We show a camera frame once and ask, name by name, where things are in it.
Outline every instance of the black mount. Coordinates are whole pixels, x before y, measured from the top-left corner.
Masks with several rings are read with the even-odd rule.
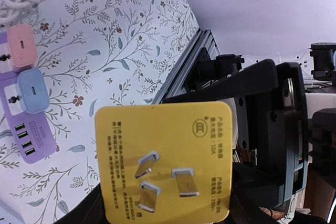
[[[203,47],[187,77],[185,88],[187,91],[198,90],[209,81],[226,78],[229,74],[240,71],[244,62],[241,55],[219,55],[211,60],[208,51]]]
[[[314,70],[311,74],[315,80],[328,81],[317,85],[317,87],[307,87],[310,93],[336,93],[336,69],[334,55],[336,43],[313,43],[311,44],[310,56],[314,58]]]
[[[275,66],[272,60],[263,60],[239,71],[241,57],[228,57],[228,62],[231,59],[237,66],[228,67],[233,71],[226,71],[224,77],[219,75],[224,70],[203,76],[200,69],[206,65],[198,62],[191,71],[194,79],[186,81],[192,87],[196,80],[197,89],[163,103],[235,98],[239,144],[248,150],[257,149],[258,164],[255,168],[234,165],[233,186],[256,206],[275,208],[305,188],[307,181],[308,121],[301,68],[297,63]],[[212,66],[220,65],[220,60],[212,61]],[[209,76],[218,81],[199,89],[199,83],[209,80]]]

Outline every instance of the floral wallpaper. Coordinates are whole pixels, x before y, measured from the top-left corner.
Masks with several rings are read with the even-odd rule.
[[[150,104],[198,24],[186,0],[43,0],[21,22],[36,35],[57,151],[25,164],[0,116],[0,198],[50,224],[99,183],[95,112]]]

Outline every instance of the plug prong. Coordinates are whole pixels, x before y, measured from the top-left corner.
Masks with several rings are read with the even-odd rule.
[[[156,198],[161,193],[161,188],[146,181],[140,184],[141,196],[138,207],[147,212],[155,212]]]
[[[176,178],[180,197],[192,197],[200,195],[197,190],[193,168],[178,168],[172,170],[172,177]]]
[[[143,175],[150,173],[152,171],[152,167],[154,162],[160,158],[159,154],[156,151],[152,151],[147,155],[139,158],[138,164],[139,167],[135,172],[135,178],[140,178]]]

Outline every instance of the wall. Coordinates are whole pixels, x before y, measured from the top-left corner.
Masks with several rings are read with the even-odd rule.
[[[41,0],[22,22],[34,29],[57,148],[28,165],[0,120],[0,199],[25,223],[50,224],[99,183],[95,112],[152,103],[198,25],[186,0]]]
[[[212,30],[223,54],[309,59],[312,42],[336,41],[335,0],[188,2],[200,27]]]

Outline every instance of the usb port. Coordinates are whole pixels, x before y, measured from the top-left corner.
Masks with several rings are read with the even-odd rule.
[[[32,154],[32,153],[34,153],[34,152],[35,152],[34,148],[31,148],[31,149],[25,151],[25,153],[26,153],[27,156],[30,155],[30,154]]]
[[[25,149],[25,148],[27,148],[28,146],[31,146],[31,145],[32,145],[31,141],[28,141],[28,142],[22,144],[22,148]]]
[[[22,133],[20,133],[20,134],[17,134],[17,136],[19,137],[19,138],[22,138],[22,137],[25,137],[25,136],[28,136],[28,132],[22,132]]]
[[[22,123],[22,124],[20,124],[20,125],[18,125],[18,126],[15,126],[15,130],[16,130],[16,131],[22,130],[22,129],[24,129],[24,128],[25,128],[25,124],[24,124],[24,123]]]

